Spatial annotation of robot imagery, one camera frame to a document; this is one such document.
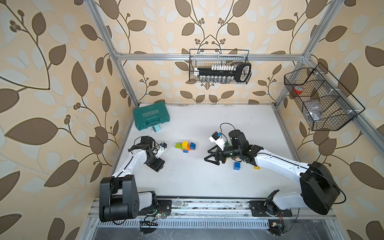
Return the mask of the lime green lego plate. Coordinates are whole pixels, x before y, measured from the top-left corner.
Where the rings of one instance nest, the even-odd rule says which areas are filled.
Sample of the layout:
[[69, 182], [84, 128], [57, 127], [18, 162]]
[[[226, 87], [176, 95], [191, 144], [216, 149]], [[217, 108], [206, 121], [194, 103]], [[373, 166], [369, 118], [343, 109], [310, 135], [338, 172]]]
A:
[[181, 144], [181, 143], [177, 143], [177, 144], [176, 144], [176, 146], [175, 146], [175, 148], [177, 148], [177, 149], [182, 149], [182, 148], [183, 148], [183, 146], [182, 146], [182, 144]]

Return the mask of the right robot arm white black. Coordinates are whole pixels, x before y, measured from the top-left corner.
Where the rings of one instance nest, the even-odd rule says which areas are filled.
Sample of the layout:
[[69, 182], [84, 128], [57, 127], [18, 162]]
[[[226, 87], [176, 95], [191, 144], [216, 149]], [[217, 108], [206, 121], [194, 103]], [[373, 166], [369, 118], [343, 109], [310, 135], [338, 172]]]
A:
[[289, 191], [274, 190], [265, 199], [259, 210], [271, 217], [291, 208], [309, 208], [317, 214], [327, 215], [341, 193], [330, 171], [321, 163], [306, 164], [289, 160], [257, 145], [251, 145], [248, 149], [234, 146], [221, 149], [215, 146], [208, 150], [204, 160], [218, 166], [231, 157], [272, 170], [299, 185], [297, 189]]

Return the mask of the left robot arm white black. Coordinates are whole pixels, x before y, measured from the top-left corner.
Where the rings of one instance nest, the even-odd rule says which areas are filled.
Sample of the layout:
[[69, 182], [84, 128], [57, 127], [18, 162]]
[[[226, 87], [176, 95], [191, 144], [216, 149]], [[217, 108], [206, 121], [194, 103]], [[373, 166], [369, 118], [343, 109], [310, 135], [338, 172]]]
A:
[[149, 144], [137, 144], [129, 149], [128, 159], [117, 171], [100, 182], [99, 219], [101, 222], [135, 219], [139, 213], [154, 216], [159, 212], [154, 191], [139, 192], [135, 174], [143, 165], [159, 172], [165, 161], [153, 152]]

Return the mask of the blue lego brick right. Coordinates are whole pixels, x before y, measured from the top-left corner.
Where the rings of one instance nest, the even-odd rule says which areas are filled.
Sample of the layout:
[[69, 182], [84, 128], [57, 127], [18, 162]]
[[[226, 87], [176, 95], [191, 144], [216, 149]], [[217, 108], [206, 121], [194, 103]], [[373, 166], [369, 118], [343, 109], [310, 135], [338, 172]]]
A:
[[234, 170], [238, 171], [241, 169], [241, 163], [235, 162], [234, 163]]

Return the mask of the green plastic tool case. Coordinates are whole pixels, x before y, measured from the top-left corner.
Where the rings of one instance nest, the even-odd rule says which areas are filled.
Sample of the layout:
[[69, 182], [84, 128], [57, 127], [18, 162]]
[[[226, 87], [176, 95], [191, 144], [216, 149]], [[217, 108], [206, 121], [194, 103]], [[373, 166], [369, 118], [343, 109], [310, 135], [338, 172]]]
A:
[[135, 126], [139, 131], [170, 121], [170, 115], [164, 102], [136, 108], [133, 114]]

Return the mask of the black white tool in basket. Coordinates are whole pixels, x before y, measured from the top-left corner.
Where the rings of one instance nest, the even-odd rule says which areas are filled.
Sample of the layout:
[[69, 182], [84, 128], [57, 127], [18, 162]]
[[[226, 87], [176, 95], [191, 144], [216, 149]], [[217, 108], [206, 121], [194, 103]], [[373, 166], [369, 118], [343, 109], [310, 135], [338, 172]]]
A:
[[212, 65], [210, 68], [195, 68], [193, 76], [201, 82], [247, 84], [252, 76], [252, 65], [234, 63], [233, 65]]

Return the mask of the red object in basket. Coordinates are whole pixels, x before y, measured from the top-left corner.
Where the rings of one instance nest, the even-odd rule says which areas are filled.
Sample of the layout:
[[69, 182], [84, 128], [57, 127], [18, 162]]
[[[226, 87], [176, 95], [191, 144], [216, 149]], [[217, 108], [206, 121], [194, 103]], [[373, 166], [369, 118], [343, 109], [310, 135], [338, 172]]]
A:
[[301, 86], [295, 86], [293, 89], [293, 93], [295, 95], [301, 95], [303, 93], [304, 89]]

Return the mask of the clear plastic bag in basket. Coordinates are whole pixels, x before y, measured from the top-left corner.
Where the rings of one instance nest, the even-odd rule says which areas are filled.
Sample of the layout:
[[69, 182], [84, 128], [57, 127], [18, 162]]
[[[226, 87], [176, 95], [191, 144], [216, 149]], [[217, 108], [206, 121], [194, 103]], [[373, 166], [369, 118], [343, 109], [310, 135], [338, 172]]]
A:
[[304, 102], [304, 105], [314, 121], [324, 118], [322, 104], [319, 100], [309, 100]]

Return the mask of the teal USB wall charger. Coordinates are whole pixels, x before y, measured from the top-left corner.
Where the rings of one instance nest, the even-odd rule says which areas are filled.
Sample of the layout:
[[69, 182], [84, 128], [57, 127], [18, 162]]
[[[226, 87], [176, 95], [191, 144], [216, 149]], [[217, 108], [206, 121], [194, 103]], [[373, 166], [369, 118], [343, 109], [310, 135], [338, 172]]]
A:
[[157, 132], [159, 132], [161, 130], [161, 127], [159, 126], [159, 125], [154, 125], [154, 126], [152, 126], [152, 131], [154, 132], [154, 133], [157, 133]]

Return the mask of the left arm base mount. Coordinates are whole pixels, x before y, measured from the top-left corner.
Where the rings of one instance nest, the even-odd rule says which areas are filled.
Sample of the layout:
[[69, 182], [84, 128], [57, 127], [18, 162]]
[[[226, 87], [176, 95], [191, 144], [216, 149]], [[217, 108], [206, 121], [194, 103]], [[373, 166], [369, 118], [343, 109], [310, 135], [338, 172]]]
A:
[[157, 200], [155, 203], [152, 203], [151, 206], [146, 207], [139, 211], [138, 216], [160, 216], [161, 218], [166, 218], [171, 214], [172, 211], [172, 201], [171, 200]]

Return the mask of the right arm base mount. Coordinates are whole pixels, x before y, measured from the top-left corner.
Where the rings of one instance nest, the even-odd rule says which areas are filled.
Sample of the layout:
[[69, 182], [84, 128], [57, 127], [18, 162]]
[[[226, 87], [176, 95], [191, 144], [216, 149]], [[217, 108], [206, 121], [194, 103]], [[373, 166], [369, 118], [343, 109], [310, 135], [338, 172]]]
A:
[[249, 201], [253, 217], [292, 217], [291, 210], [281, 210], [273, 202], [254, 200]]

